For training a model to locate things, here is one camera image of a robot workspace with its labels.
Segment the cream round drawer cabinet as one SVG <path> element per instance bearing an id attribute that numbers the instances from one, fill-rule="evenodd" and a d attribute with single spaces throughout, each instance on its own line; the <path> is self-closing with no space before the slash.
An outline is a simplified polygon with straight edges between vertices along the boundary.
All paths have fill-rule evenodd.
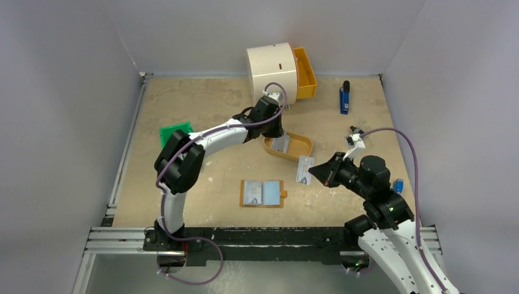
<path id="1" fill-rule="evenodd" d="M 298 77 L 292 46 L 288 42 L 277 43 L 248 48 L 246 53 L 252 104 L 256 104 L 256 101 L 263 96 L 263 90 L 270 82 L 282 85 L 286 91 L 288 105 L 294 104 Z"/>

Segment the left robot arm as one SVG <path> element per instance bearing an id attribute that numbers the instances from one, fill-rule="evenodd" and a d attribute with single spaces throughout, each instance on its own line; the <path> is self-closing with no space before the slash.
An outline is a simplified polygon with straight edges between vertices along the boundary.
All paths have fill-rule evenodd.
<path id="1" fill-rule="evenodd" d="M 156 186 L 162 192 L 160 215 L 155 222 L 159 243 L 169 251 L 176 250 L 186 238 L 184 205 L 187 192 L 195 185 L 204 160 L 230 146 L 255 140 L 260 136 L 283 136 L 284 97 L 279 92 L 266 94 L 256 105 L 242 110 L 227 122 L 201 132 L 175 131 L 168 139 L 154 168 Z"/>

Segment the yellow leather card holder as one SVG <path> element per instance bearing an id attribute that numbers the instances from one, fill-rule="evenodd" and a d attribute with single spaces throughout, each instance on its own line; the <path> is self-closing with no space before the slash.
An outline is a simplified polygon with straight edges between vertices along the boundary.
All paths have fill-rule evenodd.
<path id="1" fill-rule="evenodd" d="M 241 181 L 239 206 L 243 208 L 283 208 L 284 201 L 288 196 L 284 189 L 284 183 L 281 180 L 261 181 L 263 183 L 263 204 L 262 205 L 244 205 L 244 182 L 245 181 L 259 181 L 243 179 Z"/>

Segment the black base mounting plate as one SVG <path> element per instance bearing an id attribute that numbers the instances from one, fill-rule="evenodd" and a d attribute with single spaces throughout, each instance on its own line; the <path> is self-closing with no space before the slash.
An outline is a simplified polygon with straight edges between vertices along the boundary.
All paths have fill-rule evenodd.
<path id="1" fill-rule="evenodd" d="M 144 251 L 183 254 L 187 266 L 208 261 L 320 262 L 346 268 L 368 266 L 368 254 L 348 227 L 184 227 L 184 241 L 165 241 L 144 231 Z"/>

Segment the small blue eraser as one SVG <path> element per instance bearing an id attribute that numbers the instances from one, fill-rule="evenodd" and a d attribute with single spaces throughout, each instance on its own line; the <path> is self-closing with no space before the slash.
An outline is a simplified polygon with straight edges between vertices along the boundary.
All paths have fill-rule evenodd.
<path id="1" fill-rule="evenodd" d="M 404 181 L 400 178 L 397 178 L 392 185 L 392 188 L 396 193 L 401 194 L 404 190 Z"/>

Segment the yellow oval plastic tray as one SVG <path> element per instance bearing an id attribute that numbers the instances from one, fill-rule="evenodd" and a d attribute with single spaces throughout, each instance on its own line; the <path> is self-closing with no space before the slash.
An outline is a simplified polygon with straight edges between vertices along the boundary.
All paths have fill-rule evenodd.
<path id="1" fill-rule="evenodd" d="M 264 138 L 264 150 L 270 155 L 278 156 L 295 162 L 299 160 L 299 156 L 309 157 L 311 155 L 313 150 L 313 142 L 311 139 L 304 135 L 299 135 L 292 132 L 286 132 L 286 134 L 290 136 L 287 153 L 281 153 L 271 149 L 273 138 Z"/>

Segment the white credit card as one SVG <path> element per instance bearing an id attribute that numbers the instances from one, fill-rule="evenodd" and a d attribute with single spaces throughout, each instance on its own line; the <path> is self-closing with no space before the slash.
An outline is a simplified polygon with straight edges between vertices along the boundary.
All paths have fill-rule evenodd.
<path id="1" fill-rule="evenodd" d="M 311 185 L 312 175 L 309 169 L 314 166 L 314 158 L 308 156 L 299 156 L 296 181 L 300 184 Z"/>
<path id="2" fill-rule="evenodd" d="M 260 181 L 244 182 L 244 205 L 260 205 L 262 203 L 262 183 Z"/>

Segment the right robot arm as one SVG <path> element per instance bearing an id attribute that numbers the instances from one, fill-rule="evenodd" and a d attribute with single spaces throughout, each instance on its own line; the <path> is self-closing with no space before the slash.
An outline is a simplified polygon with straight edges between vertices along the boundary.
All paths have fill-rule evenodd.
<path id="1" fill-rule="evenodd" d="M 384 159 L 365 156 L 355 166 L 336 153 L 308 171 L 324 186 L 344 186 L 364 199 L 365 214 L 345 224 L 343 240 L 365 251 L 400 293 L 459 293 L 425 245 L 406 200 L 391 188 Z"/>

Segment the aluminium frame rail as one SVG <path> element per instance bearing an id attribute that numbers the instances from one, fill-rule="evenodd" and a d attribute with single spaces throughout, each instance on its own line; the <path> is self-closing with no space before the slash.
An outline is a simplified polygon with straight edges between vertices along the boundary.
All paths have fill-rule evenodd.
<path id="1" fill-rule="evenodd" d="M 442 247 L 435 227 L 422 227 L 424 238 L 433 255 L 442 255 Z M 144 252 L 144 228 L 91 228 L 85 251 L 89 254 L 140 254 Z"/>

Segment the yellow open drawer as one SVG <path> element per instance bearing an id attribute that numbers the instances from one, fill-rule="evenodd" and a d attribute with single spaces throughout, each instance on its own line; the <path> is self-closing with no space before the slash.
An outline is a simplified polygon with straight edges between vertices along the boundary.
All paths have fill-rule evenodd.
<path id="1" fill-rule="evenodd" d="M 307 53 L 303 47 L 293 49 L 297 65 L 296 99 L 307 99 L 315 96 L 317 82 Z"/>

